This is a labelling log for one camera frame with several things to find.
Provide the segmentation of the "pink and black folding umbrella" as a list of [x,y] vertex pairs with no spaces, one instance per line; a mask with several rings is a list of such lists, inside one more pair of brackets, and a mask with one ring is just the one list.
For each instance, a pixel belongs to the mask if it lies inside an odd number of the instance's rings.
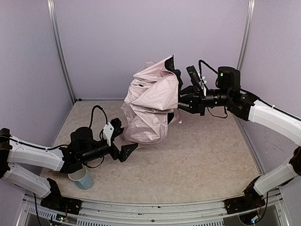
[[133,75],[121,107],[127,120],[124,140],[158,144],[166,139],[169,123],[182,122],[177,109],[180,76],[173,55],[157,63],[148,61]]

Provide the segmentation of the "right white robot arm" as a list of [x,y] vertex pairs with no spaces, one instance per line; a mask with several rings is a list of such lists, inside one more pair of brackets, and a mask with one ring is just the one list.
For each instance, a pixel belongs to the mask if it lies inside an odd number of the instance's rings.
[[203,116],[209,108],[222,106],[236,117],[260,124],[293,141],[297,148],[291,159],[270,172],[254,179],[244,190],[244,198],[256,199],[270,190],[283,186],[301,174],[301,120],[263,101],[240,85],[240,71],[219,67],[216,89],[208,89],[202,71],[186,68],[191,85],[179,92],[179,109]]

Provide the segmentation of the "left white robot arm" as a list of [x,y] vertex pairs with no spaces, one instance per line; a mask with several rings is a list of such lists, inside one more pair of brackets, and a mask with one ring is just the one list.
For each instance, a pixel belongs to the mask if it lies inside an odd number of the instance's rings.
[[82,181],[87,175],[88,163],[110,155],[124,162],[138,147],[137,143],[117,148],[114,139],[123,133],[118,118],[105,124],[100,140],[93,138],[92,129],[80,127],[71,133],[68,145],[45,147],[26,143],[0,130],[0,178],[33,192],[42,199],[61,197],[54,180],[41,178],[22,167],[22,164],[47,168],[55,172],[72,175],[74,181]]

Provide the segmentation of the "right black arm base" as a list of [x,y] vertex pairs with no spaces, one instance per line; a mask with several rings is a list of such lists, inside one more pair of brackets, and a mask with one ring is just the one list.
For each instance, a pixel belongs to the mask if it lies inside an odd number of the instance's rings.
[[259,176],[250,182],[243,191],[244,194],[242,196],[229,198],[224,201],[227,214],[252,210],[266,204],[263,195],[258,194],[254,189],[254,184],[258,178]]

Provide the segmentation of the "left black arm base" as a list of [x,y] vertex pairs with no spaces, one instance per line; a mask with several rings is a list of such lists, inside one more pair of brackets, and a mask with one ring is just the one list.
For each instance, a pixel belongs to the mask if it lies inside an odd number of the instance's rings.
[[47,181],[50,185],[50,194],[41,199],[40,205],[66,214],[79,215],[82,200],[62,196],[57,183],[50,178],[47,178]]

